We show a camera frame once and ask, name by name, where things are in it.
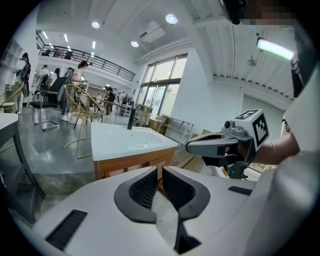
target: white wall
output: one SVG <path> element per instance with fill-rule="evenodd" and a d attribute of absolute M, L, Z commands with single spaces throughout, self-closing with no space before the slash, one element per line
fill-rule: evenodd
<path fill-rule="evenodd" d="M 269 129 L 269 139 L 270 141 L 280 138 L 281 130 L 282 130 L 282 119 L 284 118 L 284 112 L 271 106 L 267 103 L 264 103 L 258 99 L 248 97 L 244 95 L 243 104 L 242 104 L 242 112 L 246 110 L 254 110 L 254 109 L 263 109 L 263 114 L 265 116 L 266 123 Z"/>
<path fill-rule="evenodd" d="M 239 87 L 208 84 L 199 56 L 191 49 L 171 117 L 194 124 L 193 132 L 197 134 L 203 129 L 220 132 L 226 119 L 238 115 L 241 104 Z"/>
<path fill-rule="evenodd" d="M 22 24 L 15 31 L 13 38 L 16 42 L 22 47 L 22 54 L 28 53 L 29 61 L 31 64 L 31 72 L 29 77 L 29 84 L 31 85 L 36 67 L 38 65 L 39 56 L 37 52 L 36 44 L 36 24 L 37 24 L 37 15 L 38 9 L 33 9 L 32 12 L 24 19 Z"/>

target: white sink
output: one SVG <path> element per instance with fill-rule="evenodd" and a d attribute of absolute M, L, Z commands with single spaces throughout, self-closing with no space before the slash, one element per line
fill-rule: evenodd
<path fill-rule="evenodd" d="M 93 122 L 91 148 L 94 161 L 123 158 L 177 147 L 178 143 L 143 127 Z"/>

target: white ceiling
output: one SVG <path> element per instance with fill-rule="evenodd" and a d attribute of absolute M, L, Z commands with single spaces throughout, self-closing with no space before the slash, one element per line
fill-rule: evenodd
<path fill-rule="evenodd" d="M 165 16 L 174 14 L 178 23 L 170 25 Z M 99 29 L 91 22 L 98 20 Z M 154 43 L 139 41 L 138 31 L 156 21 L 165 36 Z M 113 46 L 128 58 L 136 60 L 146 53 L 183 38 L 189 38 L 201 60 L 206 78 L 232 78 L 252 83 L 258 90 L 269 88 L 291 99 L 293 86 L 289 62 L 257 48 L 259 36 L 295 51 L 294 31 L 266 26 L 232 25 L 223 17 L 219 0 L 48 0 L 40 5 L 37 29 L 57 32 L 57 40 L 65 45 L 63 33 L 82 35 L 74 38 L 77 49 L 91 52 L 95 39 L 107 51 Z M 139 48 L 130 45 L 132 40 Z M 253 58 L 257 64 L 248 65 Z"/>
<path fill-rule="evenodd" d="M 295 51 L 293 29 L 232 25 L 223 16 L 219 0 L 161 0 L 183 25 L 210 83 L 215 76 L 244 80 L 291 99 L 289 61 L 257 48 L 256 35 Z M 248 65 L 250 58 L 255 67 Z"/>
<path fill-rule="evenodd" d="M 187 37 L 181 24 L 171 25 L 166 22 L 165 17 L 170 13 L 170 9 L 160 2 L 157 0 L 47 0 L 40 4 L 37 29 L 58 32 L 62 37 L 52 41 L 61 41 L 63 45 L 65 45 L 64 33 L 85 36 L 90 39 L 88 42 L 75 40 L 73 47 L 91 52 L 89 42 L 99 41 L 108 46 L 115 46 L 135 60 L 154 49 Z M 101 27 L 93 28 L 92 21 L 99 21 Z M 144 29 L 151 21 L 157 22 L 165 35 L 152 43 L 142 42 L 138 31 Z M 133 40 L 139 42 L 139 48 L 131 46 Z"/>

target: wooden floor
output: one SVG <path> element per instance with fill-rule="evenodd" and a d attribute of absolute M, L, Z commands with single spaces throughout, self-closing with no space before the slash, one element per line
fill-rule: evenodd
<path fill-rule="evenodd" d="M 190 154 L 184 148 L 177 148 L 173 153 L 173 157 L 169 165 L 183 168 L 191 172 L 200 173 L 203 168 L 204 161 L 200 156 Z"/>

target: black vent grille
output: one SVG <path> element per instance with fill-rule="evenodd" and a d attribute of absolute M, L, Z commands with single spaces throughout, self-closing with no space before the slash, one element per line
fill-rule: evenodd
<path fill-rule="evenodd" d="M 132 184 L 129 188 L 129 195 L 133 201 L 142 207 L 151 210 L 154 196 L 158 189 L 157 169 L 142 179 Z"/>
<path fill-rule="evenodd" d="M 46 241 L 63 251 L 88 213 L 72 210 L 68 216 L 47 237 Z"/>
<path fill-rule="evenodd" d="M 185 181 L 167 170 L 162 171 L 163 189 L 176 211 L 187 204 L 196 194 L 196 190 Z"/>

